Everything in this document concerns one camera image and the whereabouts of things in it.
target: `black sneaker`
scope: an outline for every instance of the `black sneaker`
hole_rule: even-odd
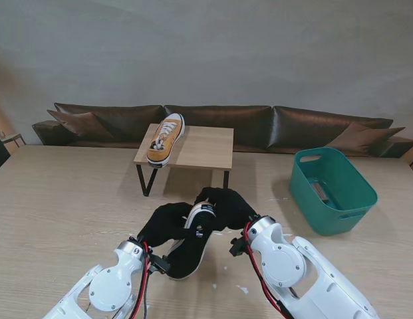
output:
[[[198,234],[194,238],[174,241],[168,251],[167,258],[171,268],[166,274],[171,279],[185,279],[199,268],[204,257],[207,240],[212,234],[212,230],[204,231],[202,225],[206,222],[209,223],[214,218],[215,213],[210,203],[202,201],[193,206],[184,228],[196,229]]]

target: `wooden table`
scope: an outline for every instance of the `wooden table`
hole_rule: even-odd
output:
[[[193,202],[202,187],[221,185],[216,171],[165,167],[145,198],[136,185],[135,154],[25,146],[0,168],[0,319],[42,318],[92,266],[113,265],[113,250],[137,234],[159,205]],[[413,319],[413,171],[399,159],[352,162],[379,201],[351,232],[332,237],[314,233],[293,201],[292,155],[234,153],[229,186],[258,213],[276,218],[285,233],[310,240],[381,319]],[[238,235],[228,229],[213,234],[203,263],[187,280],[154,274],[148,317],[280,318],[247,256],[228,252]],[[165,254],[170,245],[154,251]]]
[[[147,150],[159,124],[150,124],[135,156],[138,177],[144,196],[150,194],[158,169],[153,169],[146,187],[141,165],[148,165]],[[184,135],[171,152],[167,166],[193,169],[217,169],[224,171],[223,187],[228,188],[233,159],[233,129],[186,126]]]

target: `sofa backrest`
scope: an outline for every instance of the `sofa backrest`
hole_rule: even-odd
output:
[[[186,125],[234,129],[234,150],[264,152],[273,113],[270,106],[165,105],[166,115],[180,113]]]
[[[67,114],[95,114],[118,141],[141,142],[150,123],[160,123],[164,119],[161,105],[120,107],[54,103],[54,106]]]
[[[369,128],[389,128],[393,120],[274,106],[267,150],[278,153],[287,148],[319,148],[333,141],[353,122]]]

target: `black metal table leg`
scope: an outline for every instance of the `black metal table leg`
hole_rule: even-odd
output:
[[[137,164],[137,172],[138,172],[138,177],[140,178],[140,184],[141,184],[141,190],[144,196],[149,196],[150,190],[152,189],[154,179],[156,178],[156,174],[158,172],[157,168],[153,169],[153,172],[150,176],[150,180],[148,181],[148,185],[146,187],[146,182],[144,181],[144,176],[142,175],[142,168],[141,165]]]
[[[230,172],[229,171],[224,171],[224,185],[223,188],[227,189],[228,188],[228,179],[230,177]]]

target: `white shoe sole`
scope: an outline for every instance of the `white shoe sole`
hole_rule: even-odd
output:
[[[208,213],[211,213],[213,216],[215,216],[215,213],[213,211],[210,211],[209,209],[202,209],[202,205],[206,205],[206,204],[211,205],[210,203],[206,203],[206,202],[201,202],[201,203],[198,203],[198,204],[194,205],[194,207],[190,211],[190,214],[188,214],[187,221],[186,221],[186,224],[184,225],[184,228],[186,228],[186,229],[190,228],[191,224],[193,223],[194,217],[198,213],[208,212]],[[171,246],[170,250],[168,251],[167,255],[169,255],[174,250],[176,250],[179,246],[181,246],[183,242],[184,242],[183,239],[180,239],[179,241],[174,241],[174,243],[172,244],[172,246]],[[187,277],[191,276],[193,273],[195,273],[199,269],[200,264],[202,263],[202,260],[204,258],[204,254],[205,254],[205,250],[206,250],[206,246],[207,246],[208,243],[209,243],[209,239],[206,242],[206,245],[204,247],[204,251],[202,252],[202,256],[200,257],[199,264],[198,264],[198,266],[196,267],[195,270],[193,270],[190,274],[188,274],[187,276],[185,276],[183,278],[172,278],[172,277],[168,277],[168,278],[171,279],[171,280],[184,280]]]
[[[184,135],[184,130],[186,129],[186,123],[184,122],[184,118],[182,117],[181,114],[178,113],[178,115],[181,118],[182,127],[181,127],[181,132],[178,134],[177,138],[175,139],[174,144]],[[169,155],[166,159],[164,159],[163,161],[152,161],[149,158],[147,158],[148,163],[154,168],[163,168],[163,167],[165,167],[166,164],[168,164],[169,159],[171,158],[171,153],[172,153],[172,149],[174,148],[174,144],[172,144],[171,151],[169,152]]]

